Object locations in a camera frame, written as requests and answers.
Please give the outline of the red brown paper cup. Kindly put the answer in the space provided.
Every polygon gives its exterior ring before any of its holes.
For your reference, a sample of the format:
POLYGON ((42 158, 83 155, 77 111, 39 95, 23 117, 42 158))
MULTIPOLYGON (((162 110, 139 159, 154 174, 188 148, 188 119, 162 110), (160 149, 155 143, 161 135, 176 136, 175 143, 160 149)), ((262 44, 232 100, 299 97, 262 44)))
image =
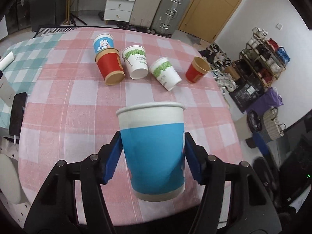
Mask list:
POLYGON ((186 79, 189 83, 196 83, 210 70, 211 67, 207 61, 201 57, 194 57, 186 72, 186 79))

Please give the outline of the shoe rack with shoes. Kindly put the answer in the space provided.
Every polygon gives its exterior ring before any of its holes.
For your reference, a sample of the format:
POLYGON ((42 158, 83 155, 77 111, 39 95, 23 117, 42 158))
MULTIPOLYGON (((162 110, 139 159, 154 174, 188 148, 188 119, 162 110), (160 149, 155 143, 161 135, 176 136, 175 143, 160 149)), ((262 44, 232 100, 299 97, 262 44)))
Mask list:
POLYGON ((247 41, 239 57, 247 63, 261 84, 267 88, 279 79, 290 62, 290 57, 284 47, 279 46, 272 38, 268 38, 268 32, 264 29, 254 27, 252 33, 253 36, 247 41))

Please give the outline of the beige suitcase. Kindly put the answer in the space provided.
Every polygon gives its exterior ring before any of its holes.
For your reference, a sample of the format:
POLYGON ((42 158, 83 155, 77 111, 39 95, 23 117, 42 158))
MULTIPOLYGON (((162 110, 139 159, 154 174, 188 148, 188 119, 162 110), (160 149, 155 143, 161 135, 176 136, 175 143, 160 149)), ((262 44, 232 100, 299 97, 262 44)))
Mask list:
POLYGON ((161 0, 135 0, 129 24, 150 28, 161 0))

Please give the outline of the silver suitcase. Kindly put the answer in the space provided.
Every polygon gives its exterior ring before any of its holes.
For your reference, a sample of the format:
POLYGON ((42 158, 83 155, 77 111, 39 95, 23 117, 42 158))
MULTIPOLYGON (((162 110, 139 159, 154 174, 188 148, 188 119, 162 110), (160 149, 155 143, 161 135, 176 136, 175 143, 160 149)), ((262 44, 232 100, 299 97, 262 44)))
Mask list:
POLYGON ((161 0, 154 16, 151 33, 171 38, 190 0, 161 0))

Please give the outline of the blue rabbit paper cup lying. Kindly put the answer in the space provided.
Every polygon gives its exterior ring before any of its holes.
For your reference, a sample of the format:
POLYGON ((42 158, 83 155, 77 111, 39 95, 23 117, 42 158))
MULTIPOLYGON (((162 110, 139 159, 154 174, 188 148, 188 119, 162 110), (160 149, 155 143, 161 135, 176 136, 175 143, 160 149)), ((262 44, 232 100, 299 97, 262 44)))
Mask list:
POLYGON ((93 47, 95 50, 95 54, 100 53, 101 50, 113 48, 114 47, 113 36, 108 33, 102 33, 98 35, 97 37, 95 37, 93 41, 93 47))

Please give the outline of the black smartphone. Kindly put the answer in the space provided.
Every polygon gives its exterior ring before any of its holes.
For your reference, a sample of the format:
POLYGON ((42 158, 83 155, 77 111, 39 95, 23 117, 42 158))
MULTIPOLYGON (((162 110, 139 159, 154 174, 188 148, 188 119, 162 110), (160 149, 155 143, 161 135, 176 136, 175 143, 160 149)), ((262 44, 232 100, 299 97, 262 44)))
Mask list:
POLYGON ((10 136, 20 135, 26 101, 27 101, 26 92, 21 92, 14 96, 9 126, 10 136))

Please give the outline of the white green paper cup right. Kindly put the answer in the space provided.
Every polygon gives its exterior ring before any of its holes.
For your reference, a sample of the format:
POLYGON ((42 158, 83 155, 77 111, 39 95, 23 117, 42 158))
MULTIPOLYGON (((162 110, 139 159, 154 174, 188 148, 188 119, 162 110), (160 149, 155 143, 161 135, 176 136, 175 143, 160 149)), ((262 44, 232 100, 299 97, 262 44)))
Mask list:
POLYGON ((166 88, 167 91, 173 88, 182 81, 180 75, 167 57, 161 57, 153 62, 149 67, 149 72, 166 88))

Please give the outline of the teal checkered tablecloth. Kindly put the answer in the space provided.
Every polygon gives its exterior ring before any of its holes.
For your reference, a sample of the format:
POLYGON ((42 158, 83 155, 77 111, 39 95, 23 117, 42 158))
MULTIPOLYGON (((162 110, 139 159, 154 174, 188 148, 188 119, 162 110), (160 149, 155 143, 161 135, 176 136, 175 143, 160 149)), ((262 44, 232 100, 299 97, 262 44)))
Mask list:
POLYGON ((52 81, 41 82, 39 77, 50 53, 55 49, 62 34, 36 37, 12 45, 5 55, 14 54, 14 61, 4 69, 4 76, 17 94, 27 93, 24 121, 30 103, 44 103, 51 89, 52 81))

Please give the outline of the woven basket bag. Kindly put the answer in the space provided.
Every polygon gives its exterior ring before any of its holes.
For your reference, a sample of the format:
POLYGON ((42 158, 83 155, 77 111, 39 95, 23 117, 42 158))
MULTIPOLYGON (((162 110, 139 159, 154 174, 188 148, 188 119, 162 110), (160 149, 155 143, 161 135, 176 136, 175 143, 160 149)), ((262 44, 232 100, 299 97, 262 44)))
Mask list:
POLYGON ((261 117, 262 130, 261 134, 266 142, 275 141, 284 136, 286 125, 280 123, 278 119, 278 108, 271 107, 261 117))

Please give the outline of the blue white paper cup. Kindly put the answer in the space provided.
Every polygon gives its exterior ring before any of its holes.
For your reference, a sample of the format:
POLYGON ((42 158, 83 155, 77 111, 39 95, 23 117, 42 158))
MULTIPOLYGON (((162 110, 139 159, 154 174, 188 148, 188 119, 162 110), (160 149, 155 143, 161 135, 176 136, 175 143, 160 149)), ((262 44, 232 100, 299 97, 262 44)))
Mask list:
POLYGON ((177 102, 153 102, 116 112, 135 196, 161 202, 185 188, 184 112, 177 102))

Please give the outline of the white power bank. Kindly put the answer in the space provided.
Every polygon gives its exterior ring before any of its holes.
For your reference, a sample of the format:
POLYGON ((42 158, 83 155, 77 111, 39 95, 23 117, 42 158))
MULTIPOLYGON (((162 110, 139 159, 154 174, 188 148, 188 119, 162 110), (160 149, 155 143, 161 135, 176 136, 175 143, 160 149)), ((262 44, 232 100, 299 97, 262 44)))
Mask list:
POLYGON ((10 86, 7 78, 4 76, 3 71, 0 71, 0 98, 8 107, 11 107, 14 101, 16 92, 10 86))

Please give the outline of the purple bag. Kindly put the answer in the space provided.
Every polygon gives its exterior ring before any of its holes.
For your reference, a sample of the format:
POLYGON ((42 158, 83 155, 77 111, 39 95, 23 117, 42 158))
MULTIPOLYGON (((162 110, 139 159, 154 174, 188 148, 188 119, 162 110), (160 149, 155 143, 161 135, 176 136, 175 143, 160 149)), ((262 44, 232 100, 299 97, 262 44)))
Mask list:
POLYGON ((247 108, 246 113, 254 110, 258 115, 263 115, 271 107, 278 108, 282 105, 284 105, 284 102, 277 88, 269 87, 261 97, 247 108))

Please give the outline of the pink checkered tablecloth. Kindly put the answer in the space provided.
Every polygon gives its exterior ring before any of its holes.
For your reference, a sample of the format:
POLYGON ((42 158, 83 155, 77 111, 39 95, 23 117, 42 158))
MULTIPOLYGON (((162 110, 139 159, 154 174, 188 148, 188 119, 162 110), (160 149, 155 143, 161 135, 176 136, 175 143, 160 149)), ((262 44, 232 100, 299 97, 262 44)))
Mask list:
MULTIPOLYGON (((30 203, 58 160, 79 162, 97 153, 119 130, 116 111, 154 101, 182 103, 186 132, 208 154, 239 163, 242 151, 228 105, 211 74, 190 84, 185 73, 197 50, 181 41, 119 29, 80 28, 64 34, 48 55, 26 106, 19 143, 19 179, 30 203), (183 79, 167 91, 152 75, 106 86, 95 63, 93 40, 101 32, 114 38, 121 53, 143 46, 149 65, 168 57, 183 79)), ((185 168, 185 191, 173 200, 145 202, 135 197, 122 153, 113 179, 102 186, 115 226, 162 218, 199 204, 204 187, 185 168)))

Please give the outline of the white green paper cup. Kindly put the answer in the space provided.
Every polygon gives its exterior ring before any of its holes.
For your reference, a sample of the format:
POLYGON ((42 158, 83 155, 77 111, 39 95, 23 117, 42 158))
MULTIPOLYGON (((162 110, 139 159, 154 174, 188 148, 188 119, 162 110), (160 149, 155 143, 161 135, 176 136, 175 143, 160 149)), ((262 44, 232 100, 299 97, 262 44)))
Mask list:
POLYGON ((122 58, 131 79, 143 79, 148 75, 149 69, 144 47, 140 45, 129 46, 122 52, 122 58))
POLYGON ((180 75, 167 57, 161 57, 153 62, 149 67, 149 72, 166 88, 167 91, 173 88, 182 81, 180 75))

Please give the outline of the wooden door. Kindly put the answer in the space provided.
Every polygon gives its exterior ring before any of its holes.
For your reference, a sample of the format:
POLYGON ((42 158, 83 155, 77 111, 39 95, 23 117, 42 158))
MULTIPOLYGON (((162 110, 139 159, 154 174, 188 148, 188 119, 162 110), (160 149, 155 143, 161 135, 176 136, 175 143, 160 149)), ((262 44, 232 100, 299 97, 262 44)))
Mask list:
POLYGON ((214 42, 242 0, 191 0, 179 30, 214 42))

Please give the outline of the red paper cup lying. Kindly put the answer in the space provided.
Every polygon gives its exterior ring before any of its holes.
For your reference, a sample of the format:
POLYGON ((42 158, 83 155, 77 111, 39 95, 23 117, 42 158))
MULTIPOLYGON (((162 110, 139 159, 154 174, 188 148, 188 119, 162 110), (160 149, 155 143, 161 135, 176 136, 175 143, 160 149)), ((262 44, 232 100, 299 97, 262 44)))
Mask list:
POLYGON ((116 48, 101 50, 96 55, 95 62, 107 86, 117 85, 125 79, 120 53, 116 48))

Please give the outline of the black shopping bag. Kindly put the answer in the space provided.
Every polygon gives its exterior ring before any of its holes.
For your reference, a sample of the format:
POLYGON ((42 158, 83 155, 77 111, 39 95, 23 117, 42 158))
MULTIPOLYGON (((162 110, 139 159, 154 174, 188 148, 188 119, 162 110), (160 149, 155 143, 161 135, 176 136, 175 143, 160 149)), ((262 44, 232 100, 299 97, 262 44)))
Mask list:
POLYGON ((264 94, 264 88, 261 85, 245 82, 233 92, 230 92, 230 97, 238 107, 239 111, 244 113, 251 104, 264 94))

